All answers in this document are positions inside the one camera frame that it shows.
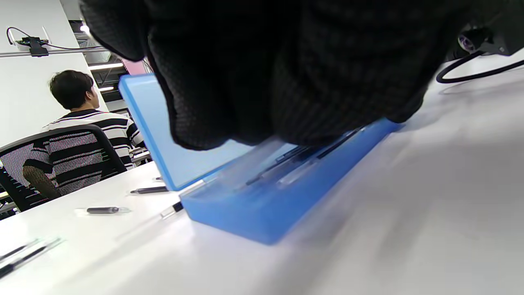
desk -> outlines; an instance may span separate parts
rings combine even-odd
[[[483,57],[459,71],[514,61]],[[0,222],[0,230],[20,242],[45,235],[67,239],[0,280],[0,290],[10,295],[521,295],[523,91],[524,70],[432,85],[407,126],[365,157],[272,247],[194,223],[185,212],[155,217],[177,195],[125,196],[154,185],[147,183],[158,176],[154,164],[138,167],[114,182]],[[79,206],[109,204],[134,211],[86,218],[72,213]],[[43,216],[52,218],[42,222]]]
[[[138,163],[142,160],[145,160],[145,159],[150,159],[151,158],[151,153],[149,151],[145,151],[143,153],[139,153],[139,154],[136,154],[133,156],[133,158],[131,159],[131,161],[133,163]]]

gloved hand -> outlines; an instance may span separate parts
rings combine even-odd
[[[327,144],[383,117],[404,121],[470,0],[83,0],[91,33],[147,57],[175,142],[208,150],[273,134]]]

black hair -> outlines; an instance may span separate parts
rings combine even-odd
[[[56,74],[49,82],[54,98],[68,110],[79,108],[85,103],[85,93],[93,87],[91,76],[73,70]]]

blue plastic case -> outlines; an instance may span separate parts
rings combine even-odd
[[[279,241],[375,145],[401,127],[385,119],[377,121],[321,159],[316,157],[323,150],[301,162],[289,162],[254,183],[232,186],[225,185],[229,175],[224,174],[228,171],[224,167],[253,154],[253,147],[229,141],[211,151],[183,149],[171,138],[165,99],[153,74],[124,76],[119,88],[166,186],[179,191],[203,180],[202,185],[181,195],[191,219],[264,244]],[[279,146],[268,161],[295,147]],[[253,169],[260,172],[268,164],[252,167],[246,175],[253,175]]]

striped shirt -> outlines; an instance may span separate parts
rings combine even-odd
[[[41,131],[47,132],[87,124],[100,127],[125,167],[128,170],[134,167],[129,151],[133,146],[145,147],[144,138],[135,123],[123,115],[97,110],[71,112],[48,124]],[[96,168],[98,165],[91,165],[89,168],[85,166],[87,163],[99,163],[101,161],[101,159],[91,159],[92,157],[100,157],[100,153],[90,149],[92,146],[96,146],[95,142],[96,138],[93,134],[64,135],[54,139],[53,142],[35,142],[25,165],[37,167],[45,173],[51,174],[51,178],[56,176],[60,192],[63,195],[71,193],[110,176],[104,175],[103,171],[98,171]],[[59,161],[52,159],[54,158],[53,154],[57,152],[60,152],[61,157],[65,158]]]

